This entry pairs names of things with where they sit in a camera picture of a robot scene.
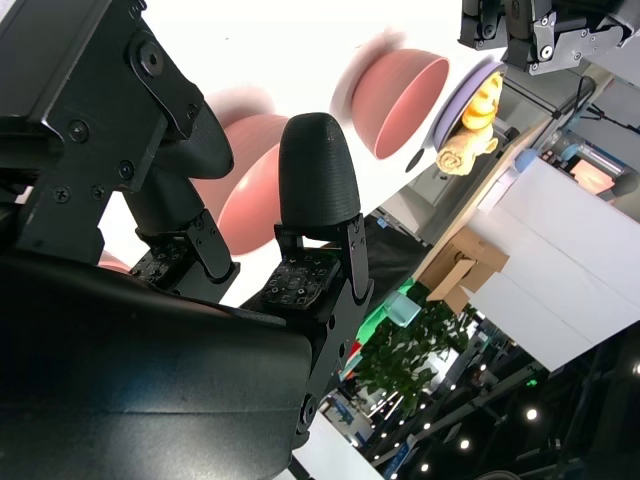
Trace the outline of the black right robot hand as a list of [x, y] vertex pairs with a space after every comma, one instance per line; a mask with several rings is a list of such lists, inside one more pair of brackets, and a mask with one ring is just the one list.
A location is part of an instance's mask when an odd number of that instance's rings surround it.
[[224, 130], [142, 1], [12, 1], [1, 17], [1, 475], [271, 479], [306, 443], [371, 295], [343, 131], [292, 117], [281, 261], [240, 266], [194, 187]]

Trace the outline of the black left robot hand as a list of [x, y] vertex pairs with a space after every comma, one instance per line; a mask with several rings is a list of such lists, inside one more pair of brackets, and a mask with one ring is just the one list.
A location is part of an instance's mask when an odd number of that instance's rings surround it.
[[459, 42], [503, 48], [503, 62], [530, 75], [571, 69], [639, 34], [634, 0], [476, 0], [461, 8]]

